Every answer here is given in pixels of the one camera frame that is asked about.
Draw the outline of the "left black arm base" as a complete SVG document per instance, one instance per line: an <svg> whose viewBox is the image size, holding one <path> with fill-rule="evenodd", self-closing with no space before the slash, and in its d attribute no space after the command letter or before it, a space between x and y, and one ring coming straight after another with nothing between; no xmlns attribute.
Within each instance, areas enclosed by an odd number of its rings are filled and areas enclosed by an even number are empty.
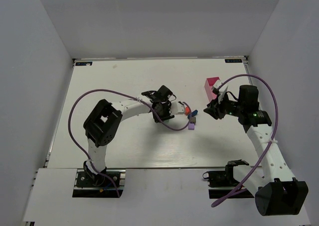
<svg viewBox="0 0 319 226"><path fill-rule="evenodd" d="M115 182L119 195L121 196L125 185L125 170L106 171ZM77 170L73 187L73 198L118 198L117 191L113 183L103 176L94 182L91 177L83 170Z"/></svg>

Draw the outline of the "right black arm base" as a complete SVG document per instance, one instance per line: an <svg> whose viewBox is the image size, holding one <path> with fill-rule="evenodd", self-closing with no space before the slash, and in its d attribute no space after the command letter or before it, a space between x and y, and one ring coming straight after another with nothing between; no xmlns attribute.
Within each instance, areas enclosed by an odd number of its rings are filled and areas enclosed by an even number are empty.
<svg viewBox="0 0 319 226"><path fill-rule="evenodd" d="M208 182L208 193L210 199L219 199L226 196L239 184L233 177L235 166L247 165L244 160L228 161L223 170L211 170L202 174L203 180Z"/></svg>

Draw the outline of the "pink plastic box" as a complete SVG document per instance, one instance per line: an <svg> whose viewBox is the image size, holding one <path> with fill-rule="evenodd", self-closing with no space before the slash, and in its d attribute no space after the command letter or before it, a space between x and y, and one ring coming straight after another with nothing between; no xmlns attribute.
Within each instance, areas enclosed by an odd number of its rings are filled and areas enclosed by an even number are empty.
<svg viewBox="0 0 319 226"><path fill-rule="evenodd" d="M219 77L207 78L204 84L204 88L209 102L216 98L216 94L213 92L213 85L220 80Z"/></svg>

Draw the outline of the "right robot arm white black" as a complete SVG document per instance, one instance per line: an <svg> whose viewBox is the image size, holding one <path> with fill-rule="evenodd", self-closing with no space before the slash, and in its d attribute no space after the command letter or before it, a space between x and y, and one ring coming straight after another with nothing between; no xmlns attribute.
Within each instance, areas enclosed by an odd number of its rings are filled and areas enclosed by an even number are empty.
<svg viewBox="0 0 319 226"><path fill-rule="evenodd" d="M276 140L271 138L272 122L267 112L259 109L258 95L257 87L241 85L237 100L232 101L226 93L219 92L204 112L214 119L223 119L226 115L237 117L259 157L262 176L253 172L248 177L251 167L246 161L237 160L227 163L227 180L243 182L242 187L254 196L262 216L297 215L309 189L306 182L295 178Z"/></svg>

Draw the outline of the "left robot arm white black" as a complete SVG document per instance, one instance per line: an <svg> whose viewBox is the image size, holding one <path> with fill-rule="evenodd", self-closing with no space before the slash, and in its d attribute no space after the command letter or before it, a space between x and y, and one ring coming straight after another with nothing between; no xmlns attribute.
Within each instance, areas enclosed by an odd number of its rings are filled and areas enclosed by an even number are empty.
<svg viewBox="0 0 319 226"><path fill-rule="evenodd" d="M100 100L84 122L85 135L88 139L91 160L84 163L84 170L91 178L98 172L106 171L105 156L107 145L114 139L122 121L140 114L153 113L156 123L173 118L170 113L173 92L166 86L157 91L146 91L136 101L128 99L111 103Z"/></svg>

